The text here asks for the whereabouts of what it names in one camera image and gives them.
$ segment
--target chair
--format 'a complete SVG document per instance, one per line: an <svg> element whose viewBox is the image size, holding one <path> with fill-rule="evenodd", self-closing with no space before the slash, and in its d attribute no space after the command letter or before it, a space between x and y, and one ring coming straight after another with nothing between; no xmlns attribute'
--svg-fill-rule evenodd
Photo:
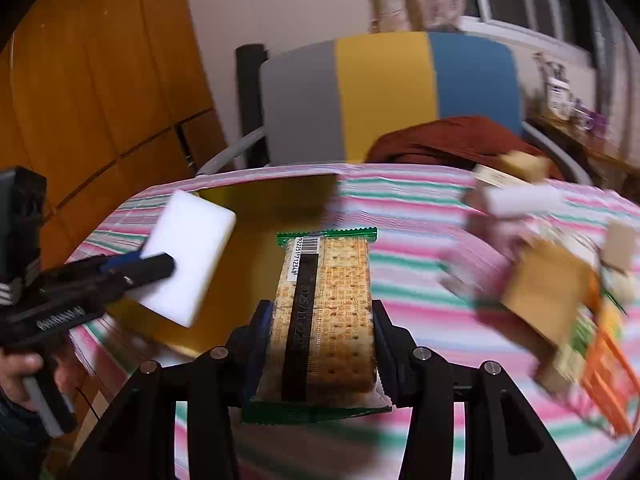
<svg viewBox="0 0 640 480"><path fill-rule="evenodd" d="M213 174L264 136L271 164L363 162L380 136L453 116L482 115L541 148L569 180L591 179L522 121L508 47L446 32L368 34L310 44L260 68L264 126L200 168Z"/></svg>

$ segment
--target clutter of items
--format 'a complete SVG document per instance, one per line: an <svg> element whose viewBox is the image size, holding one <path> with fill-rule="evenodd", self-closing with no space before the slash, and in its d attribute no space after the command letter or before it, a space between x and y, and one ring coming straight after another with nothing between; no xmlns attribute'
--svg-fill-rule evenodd
<svg viewBox="0 0 640 480"><path fill-rule="evenodd" d="M637 232L612 219L599 247L554 224L546 215L562 191L545 182L543 159L510 153L501 157L503 171L476 167L467 230L496 249L496 261L452 257L444 285L461 297L499 300L554 348L536 381L564 399L581 388L591 401L581 415L595 407L613 435L633 434L640 381L621 339L626 308L638 296L630 273Z"/></svg>

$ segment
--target cracker package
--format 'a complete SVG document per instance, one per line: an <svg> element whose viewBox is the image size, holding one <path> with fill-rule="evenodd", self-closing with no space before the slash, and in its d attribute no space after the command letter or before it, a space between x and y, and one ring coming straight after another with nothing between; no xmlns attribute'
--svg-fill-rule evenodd
<svg viewBox="0 0 640 480"><path fill-rule="evenodd" d="M387 411L369 279L375 228L278 235L286 247L264 367L243 420L302 423Z"/></svg>

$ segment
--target red-brown cloth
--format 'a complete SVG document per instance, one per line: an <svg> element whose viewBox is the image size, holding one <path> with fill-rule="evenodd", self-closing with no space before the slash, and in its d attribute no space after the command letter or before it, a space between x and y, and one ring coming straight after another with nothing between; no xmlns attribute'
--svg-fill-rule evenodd
<svg viewBox="0 0 640 480"><path fill-rule="evenodd" d="M498 156L512 151L545 155L489 118L454 117L380 137L369 150L366 162L439 164L463 170L482 164L499 170ZM549 177L564 180L555 164L551 165Z"/></svg>

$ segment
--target cable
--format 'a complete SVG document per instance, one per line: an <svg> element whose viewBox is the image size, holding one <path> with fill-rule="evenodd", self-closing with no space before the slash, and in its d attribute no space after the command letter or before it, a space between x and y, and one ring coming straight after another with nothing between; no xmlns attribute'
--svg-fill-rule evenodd
<svg viewBox="0 0 640 480"><path fill-rule="evenodd" d="M82 398L86 401L87 405L89 406L89 409L91 410L91 412L94 414L95 420L100 420L100 417L98 416L97 413L95 413L94 407L92 406L92 404L89 402L89 399L87 399L86 395L84 394L84 391L82 391L80 388L78 388L76 386L76 390L78 390L78 393L80 395L82 395Z"/></svg>

